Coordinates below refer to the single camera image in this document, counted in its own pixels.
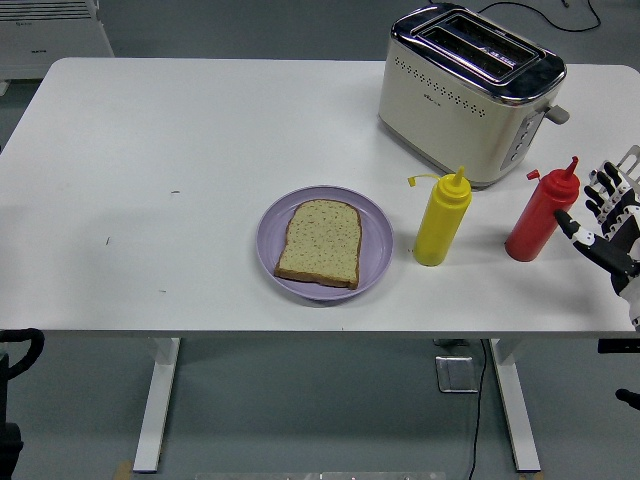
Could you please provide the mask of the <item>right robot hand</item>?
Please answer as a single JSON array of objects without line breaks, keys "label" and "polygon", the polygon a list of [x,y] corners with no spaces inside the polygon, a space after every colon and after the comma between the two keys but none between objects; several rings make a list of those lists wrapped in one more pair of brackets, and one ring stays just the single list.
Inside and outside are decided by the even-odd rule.
[{"label": "right robot hand", "polygon": [[584,187],[585,206],[601,232],[584,228],[564,210],[555,220],[583,256],[610,274],[614,292],[629,305],[629,317],[639,328],[639,193],[613,163],[606,161]]}]

